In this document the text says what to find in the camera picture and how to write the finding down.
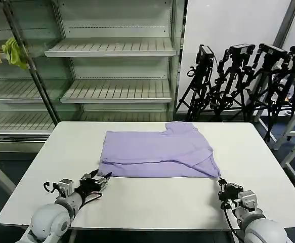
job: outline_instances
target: folded shirt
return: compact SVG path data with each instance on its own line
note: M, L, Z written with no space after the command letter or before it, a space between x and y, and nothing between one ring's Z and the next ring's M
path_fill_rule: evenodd
M107 131L99 175L218 178L213 149L191 123L174 121L164 132Z

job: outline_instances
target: white shelf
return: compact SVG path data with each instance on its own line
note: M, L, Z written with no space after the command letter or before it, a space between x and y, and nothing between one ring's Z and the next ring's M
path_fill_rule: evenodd
M167 79L79 79L63 103L169 103Z
M47 57L174 56L170 38L64 39L45 51Z
M166 112L84 112L83 122L167 122Z
M0 111L0 134L50 134L54 127L45 111Z
M51 100L57 100L63 93L66 80L47 80L47 92ZM32 79L0 80L0 103L42 103Z

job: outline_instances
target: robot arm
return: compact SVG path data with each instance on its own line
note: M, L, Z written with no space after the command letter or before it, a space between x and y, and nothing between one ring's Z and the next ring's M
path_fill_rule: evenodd
M218 193L232 232L244 243L292 243L284 228L277 222L267 219L259 209L257 196L252 191L244 191L242 186L227 183L220 178ZM232 210L239 228L245 234L241 239L232 228L226 210Z
M45 183L46 191L52 193L56 189L60 195L54 204L47 204L36 210L31 218L30 226L17 243L57 243L69 229L81 207L102 196L100 192L106 187L111 173L95 180L93 177L97 172L96 170L85 174L80 179L80 186L76 189L73 189L73 181L68 179L53 184L52 191L47 189L49 183ZM86 198L93 194L98 196L86 201Z

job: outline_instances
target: wire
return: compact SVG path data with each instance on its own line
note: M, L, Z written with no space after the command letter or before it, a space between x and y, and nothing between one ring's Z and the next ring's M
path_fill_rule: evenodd
M102 197L102 193L100 193L100 192L92 192L92 193L90 193L88 196L90 196L90 195L98 195L98 196L96 196L95 198L90 199L89 201L86 201L83 205L81 205L81 207L79 208L79 210L80 210L84 205L86 205L86 204L88 204L88 203L91 203L92 201L95 201L95 200L97 200L97 199L99 199L99 198Z
M214 52L212 51L212 49L210 49L210 51L211 51L211 52L213 53L213 55L214 55L215 62L216 62L216 67L217 67L217 69L218 69L218 62L217 62L217 58L216 58L216 56L215 56Z
M233 226L231 225L230 221L229 221L229 218L228 218L228 215L227 215L227 211L226 209L224 209L224 213L225 213L225 217L226 217L226 220L227 220L227 223L229 225L229 228L230 230L232 231L232 233L241 241L244 243L244 240L238 236L238 234L236 233L236 231L233 229Z

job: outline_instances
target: black tripod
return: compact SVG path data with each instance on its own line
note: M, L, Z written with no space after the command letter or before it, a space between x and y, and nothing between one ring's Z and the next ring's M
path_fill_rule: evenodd
M262 67L253 76L249 76L248 81L246 81L248 84L250 84L252 80L254 80L260 75L260 78L255 84L253 91L250 92L248 90L249 101L247 102L244 108L244 110L246 111L245 112L246 119L244 119L244 121L246 122L251 121L251 117L255 110L265 109L265 108L270 109L270 107L272 106L271 98L275 91L274 86L272 84L280 83L280 80L287 75L285 74L287 70L288 62L289 62L289 55L287 51L284 51L272 45L260 44L257 55L254 60L254 64L252 66L253 69L257 67L258 61L262 53L266 53L264 55L264 63ZM282 64L282 70L277 69L272 71L273 66L280 59L284 60ZM267 105L260 100L261 97L266 93L269 94L266 96L266 100L268 101ZM233 116L233 118L239 115L241 112L242 110L236 113Z
M279 112L281 111L283 105L286 103L285 98L288 95L288 92L292 86L292 84L295 84L295 47L290 48L290 54L292 55L292 68L289 73L289 77L287 78L287 82L283 86L281 91L278 91L278 99L276 103L273 105L273 115L272 120L269 120L268 123L268 131L264 137L264 140L269 141L270 140L270 132L273 128L273 125L276 123ZM295 109L295 93L293 94L293 97L291 98L292 107Z
M250 83L248 80L246 83L243 83L245 75L252 77L254 71L248 66L248 61L253 54L255 45L241 44L236 46L231 46L225 51L224 57L219 61L217 72L219 77L215 80L215 86L210 91L209 95L211 96L211 108L214 108L215 116L211 120L215 119L217 121L222 121L220 118L221 113L232 107L234 102L241 106L241 111L243 112L244 119L246 118L245 112L245 100L244 100L244 89ZM226 72L224 71L225 62L232 59L232 65L227 68ZM236 88L231 95L230 91L233 85L234 80L237 79ZM227 85L223 91L221 91L222 84L227 81ZM238 102L235 98L240 95L241 102Z
M187 73L187 75L189 77L193 77L193 79L184 95L179 100L179 104L176 108L177 112L181 104L184 104L188 107L188 112L185 118L186 122L198 120L200 111L208 106L205 95L208 89L211 89L210 78L213 72L214 64L214 53L208 46L199 46L196 64L196 68L192 66L191 70L189 70ZM185 102L185 98L189 94L190 90L193 91L193 94L189 105L187 102Z

